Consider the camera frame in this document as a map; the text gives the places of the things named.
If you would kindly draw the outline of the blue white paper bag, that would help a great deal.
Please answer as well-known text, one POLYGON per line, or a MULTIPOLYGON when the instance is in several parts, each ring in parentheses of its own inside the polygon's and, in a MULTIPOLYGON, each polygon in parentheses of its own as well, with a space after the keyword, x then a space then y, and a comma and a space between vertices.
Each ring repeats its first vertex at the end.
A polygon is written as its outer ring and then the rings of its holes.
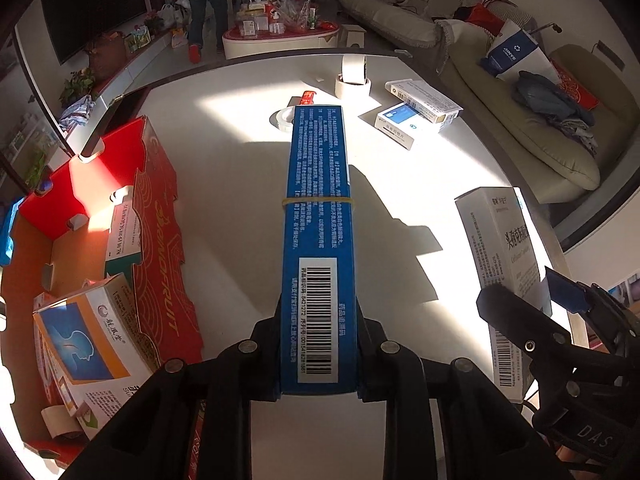
POLYGON ((506 20, 480 66, 507 84, 515 84, 521 72, 543 76, 554 84, 560 76, 537 41, 514 21, 506 20))

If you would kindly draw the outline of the green white medicine box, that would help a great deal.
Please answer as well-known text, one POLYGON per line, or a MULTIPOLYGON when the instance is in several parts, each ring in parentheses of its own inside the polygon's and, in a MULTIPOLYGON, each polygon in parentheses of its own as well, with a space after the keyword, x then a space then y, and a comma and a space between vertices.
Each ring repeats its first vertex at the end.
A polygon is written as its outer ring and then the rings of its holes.
POLYGON ((134 265, 142 260, 141 226, 131 200, 113 209, 105 254, 105 275, 124 274, 128 284, 134 284, 134 265))

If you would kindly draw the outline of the round white red coffee table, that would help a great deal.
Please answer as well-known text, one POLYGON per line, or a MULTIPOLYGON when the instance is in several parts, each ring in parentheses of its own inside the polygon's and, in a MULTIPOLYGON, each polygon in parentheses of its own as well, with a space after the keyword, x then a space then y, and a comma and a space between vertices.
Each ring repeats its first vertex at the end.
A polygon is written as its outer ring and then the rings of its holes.
POLYGON ((287 50, 335 48, 340 25, 322 20, 311 0, 250 0, 224 33, 227 60, 287 50))

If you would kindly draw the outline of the white blue stacked medicine box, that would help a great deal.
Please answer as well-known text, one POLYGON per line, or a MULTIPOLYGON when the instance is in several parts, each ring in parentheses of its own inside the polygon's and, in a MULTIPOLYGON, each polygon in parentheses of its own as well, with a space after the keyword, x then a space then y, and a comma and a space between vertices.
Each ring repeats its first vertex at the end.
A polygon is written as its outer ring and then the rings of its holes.
POLYGON ((384 87, 433 124, 449 124, 462 112, 460 105, 424 80, 387 81, 384 87))

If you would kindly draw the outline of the green potted plant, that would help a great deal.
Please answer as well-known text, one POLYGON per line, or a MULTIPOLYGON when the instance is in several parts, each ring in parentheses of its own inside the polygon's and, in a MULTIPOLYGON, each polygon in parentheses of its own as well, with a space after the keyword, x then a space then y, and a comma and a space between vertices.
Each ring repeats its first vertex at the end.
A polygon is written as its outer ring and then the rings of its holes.
POLYGON ((69 107, 84 96, 92 96, 96 84, 96 77, 90 67, 83 68, 70 74, 70 78, 64 81, 60 94, 60 103, 63 108, 69 107))

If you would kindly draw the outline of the small red tube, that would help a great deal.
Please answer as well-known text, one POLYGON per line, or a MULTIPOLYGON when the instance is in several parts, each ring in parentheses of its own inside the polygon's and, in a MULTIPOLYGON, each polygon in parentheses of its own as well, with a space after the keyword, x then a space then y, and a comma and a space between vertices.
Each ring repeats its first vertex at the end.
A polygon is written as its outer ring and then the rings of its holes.
POLYGON ((312 105, 314 104, 314 97, 317 92, 312 90, 306 90, 303 92, 302 96, 299 98, 299 105, 312 105))

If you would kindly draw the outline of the tall white medicine box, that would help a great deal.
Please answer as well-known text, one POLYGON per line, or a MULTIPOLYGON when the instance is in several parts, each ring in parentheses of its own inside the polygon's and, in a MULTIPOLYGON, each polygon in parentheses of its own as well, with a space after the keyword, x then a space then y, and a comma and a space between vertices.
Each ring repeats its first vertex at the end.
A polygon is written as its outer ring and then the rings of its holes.
MULTIPOLYGON (((480 286, 500 284, 542 309, 539 266, 514 188, 474 188, 457 197, 456 206, 480 286)), ((520 403, 528 382, 523 352, 494 328, 489 337, 494 383, 520 403)))

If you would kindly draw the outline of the dark red bag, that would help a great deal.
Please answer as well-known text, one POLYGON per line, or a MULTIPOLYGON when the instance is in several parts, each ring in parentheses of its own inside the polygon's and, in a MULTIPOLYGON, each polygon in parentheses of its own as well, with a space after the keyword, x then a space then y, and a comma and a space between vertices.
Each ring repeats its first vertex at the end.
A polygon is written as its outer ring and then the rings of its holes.
POLYGON ((85 51, 96 82, 111 79, 127 63, 125 37, 119 30, 97 36, 88 42, 85 51))

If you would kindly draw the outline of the red cardboard box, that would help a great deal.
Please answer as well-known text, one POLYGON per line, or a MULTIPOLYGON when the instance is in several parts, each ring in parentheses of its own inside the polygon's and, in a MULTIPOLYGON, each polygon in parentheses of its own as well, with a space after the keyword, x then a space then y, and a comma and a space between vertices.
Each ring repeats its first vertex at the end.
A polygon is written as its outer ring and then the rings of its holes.
POLYGON ((21 203, 1 353, 24 443, 75 453, 70 438, 93 438, 165 362, 201 361, 176 197, 175 169, 140 117, 21 203))

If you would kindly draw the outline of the orange blue white medicine box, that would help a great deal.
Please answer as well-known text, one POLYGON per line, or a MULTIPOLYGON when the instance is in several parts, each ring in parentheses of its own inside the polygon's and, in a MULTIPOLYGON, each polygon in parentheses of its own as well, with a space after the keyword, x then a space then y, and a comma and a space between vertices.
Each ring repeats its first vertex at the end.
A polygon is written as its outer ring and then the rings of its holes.
POLYGON ((55 387, 89 439, 160 366, 124 274, 35 310, 34 322, 55 387))

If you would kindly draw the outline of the blue plastic stool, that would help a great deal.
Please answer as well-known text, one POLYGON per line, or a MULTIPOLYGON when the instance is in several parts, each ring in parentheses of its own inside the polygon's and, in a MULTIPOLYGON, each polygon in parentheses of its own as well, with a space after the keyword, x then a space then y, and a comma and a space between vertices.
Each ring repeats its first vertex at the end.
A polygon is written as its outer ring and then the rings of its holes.
POLYGON ((24 202, 24 197, 14 200, 14 202, 6 210, 6 214, 3 217, 0 231, 0 266, 4 268, 8 266, 13 258, 14 252, 14 240, 11 236, 12 229, 14 227, 17 211, 20 209, 21 204, 24 202))

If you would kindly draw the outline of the white text medicine box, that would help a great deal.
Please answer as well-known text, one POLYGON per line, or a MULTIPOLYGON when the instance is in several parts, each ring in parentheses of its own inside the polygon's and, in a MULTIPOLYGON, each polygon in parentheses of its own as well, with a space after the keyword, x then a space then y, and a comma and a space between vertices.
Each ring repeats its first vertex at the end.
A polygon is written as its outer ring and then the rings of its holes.
POLYGON ((378 112, 374 126, 408 151, 416 140, 440 131, 439 124, 430 122, 406 103, 378 112))

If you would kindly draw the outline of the beige sofa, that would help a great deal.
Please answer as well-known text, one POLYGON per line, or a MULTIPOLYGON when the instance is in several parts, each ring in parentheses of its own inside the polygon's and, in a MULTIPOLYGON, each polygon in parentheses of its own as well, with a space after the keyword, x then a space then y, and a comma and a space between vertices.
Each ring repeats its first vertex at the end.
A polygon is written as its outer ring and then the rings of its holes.
POLYGON ((542 204, 569 203, 593 192, 639 130, 633 76, 618 76, 589 49, 622 33, 599 0, 338 0, 343 9, 435 72, 451 99, 491 133, 542 204), (506 20, 529 33, 560 82, 587 95, 570 131, 521 99, 515 84, 482 66, 506 20))

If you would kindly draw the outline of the small white wooden stool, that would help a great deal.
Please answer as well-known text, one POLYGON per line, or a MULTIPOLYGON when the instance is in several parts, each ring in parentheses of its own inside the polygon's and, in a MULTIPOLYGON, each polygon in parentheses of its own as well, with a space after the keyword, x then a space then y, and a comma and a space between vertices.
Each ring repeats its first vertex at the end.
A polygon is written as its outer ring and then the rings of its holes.
POLYGON ((341 24, 338 45, 341 48, 363 49, 366 45, 366 30, 357 24, 341 24))

